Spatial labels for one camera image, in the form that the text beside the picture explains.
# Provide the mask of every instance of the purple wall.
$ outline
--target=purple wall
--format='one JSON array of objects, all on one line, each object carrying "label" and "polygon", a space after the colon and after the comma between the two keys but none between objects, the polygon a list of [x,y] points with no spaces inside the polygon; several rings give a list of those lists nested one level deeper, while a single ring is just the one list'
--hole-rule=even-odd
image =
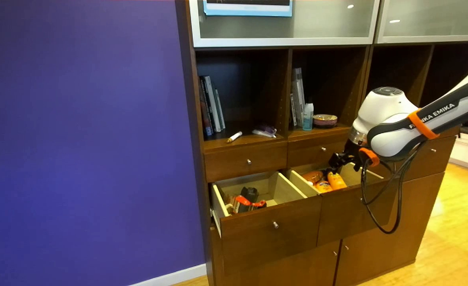
[{"label": "purple wall", "polygon": [[0,286],[203,263],[175,0],[0,0]]}]

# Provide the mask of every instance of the black cable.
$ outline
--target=black cable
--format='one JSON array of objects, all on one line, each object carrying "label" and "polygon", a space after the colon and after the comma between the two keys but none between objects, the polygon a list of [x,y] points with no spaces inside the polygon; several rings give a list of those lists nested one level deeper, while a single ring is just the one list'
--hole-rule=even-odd
[{"label": "black cable", "polygon": [[[368,171],[370,163],[365,163],[362,166],[362,198],[360,198],[360,201],[362,201],[364,207],[367,209],[367,212],[370,213],[370,217],[372,217],[373,223],[376,225],[376,228],[384,234],[394,234],[400,226],[402,210],[403,210],[403,178],[405,178],[405,175],[406,175],[406,172],[408,172],[408,169],[410,169],[410,166],[411,166],[411,163],[413,163],[413,159],[414,159],[414,156],[418,155],[419,150],[421,150],[421,147],[416,148],[410,155],[410,158],[402,164],[400,169],[397,169],[397,167],[392,169],[387,163],[381,163],[391,172],[392,180],[372,201],[367,201],[367,198],[365,198],[367,171]],[[375,204],[381,198],[381,194],[384,194],[389,190],[387,186],[392,185],[392,182],[397,183],[397,188],[395,188],[395,193],[397,193],[397,215],[395,215],[394,226],[391,229],[386,229],[386,228],[381,226],[381,223],[378,221],[375,212],[372,210],[372,204]]]}]

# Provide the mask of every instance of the drawer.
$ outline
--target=drawer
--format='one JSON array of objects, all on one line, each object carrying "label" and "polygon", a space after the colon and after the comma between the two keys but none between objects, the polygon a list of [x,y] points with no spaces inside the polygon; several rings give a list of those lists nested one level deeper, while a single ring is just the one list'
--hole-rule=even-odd
[{"label": "drawer", "polygon": [[205,153],[207,182],[273,172],[286,167],[286,142],[235,147]]},{"label": "drawer", "polygon": [[289,166],[321,163],[326,167],[333,153],[343,153],[348,136],[332,139],[313,139],[289,144]]},{"label": "drawer", "polygon": [[[267,209],[230,215],[227,204],[256,188]],[[287,258],[318,245],[319,204],[306,201],[281,174],[259,174],[213,185],[214,223],[224,269],[245,269]]]},{"label": "drawer", "polygon": [[[354,166],[345,166],[341,177],[348,188],[318,193],[302,175],[310,171],[319,171],[319,167],[306,166],[297,167],[289,172],[289,180],[310,199],[321,204],[321,223],[319,223],[319,245],[341,240],[348,236],[375,229],[368,212],[360,202],[362,180],[360,172],[354,171]],[[372,201],[376,194],[381,196],[372,204],[372,210],[381,225],[389,223],[395,202],[395,191],[383,177],[368,172],[365,185],[365,199]]]}]

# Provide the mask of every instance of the tool in drawer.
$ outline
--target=tool in drawer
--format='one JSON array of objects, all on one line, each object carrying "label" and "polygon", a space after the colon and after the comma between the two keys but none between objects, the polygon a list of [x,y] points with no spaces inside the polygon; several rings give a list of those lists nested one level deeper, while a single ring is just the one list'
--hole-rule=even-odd
[{"label": "tool in drawer", "polygon": [[251,210],[265,209],[265,201],[257,201],[259,191],[256,188],[243,188],[241,194],[235,198],[233,212],[235,213],[246,213]]}]

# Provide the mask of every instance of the wooden floor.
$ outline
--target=wooden floor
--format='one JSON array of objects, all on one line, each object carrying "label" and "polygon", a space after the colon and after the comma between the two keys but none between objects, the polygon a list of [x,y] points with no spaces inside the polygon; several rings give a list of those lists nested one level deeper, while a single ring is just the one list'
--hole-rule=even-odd
[{"label": "wooden floor", "polygon": [[[468,286],[468,169],[448,166],[418,261],[362,286]],[[205,277],[180,286],[208,286]]]}]

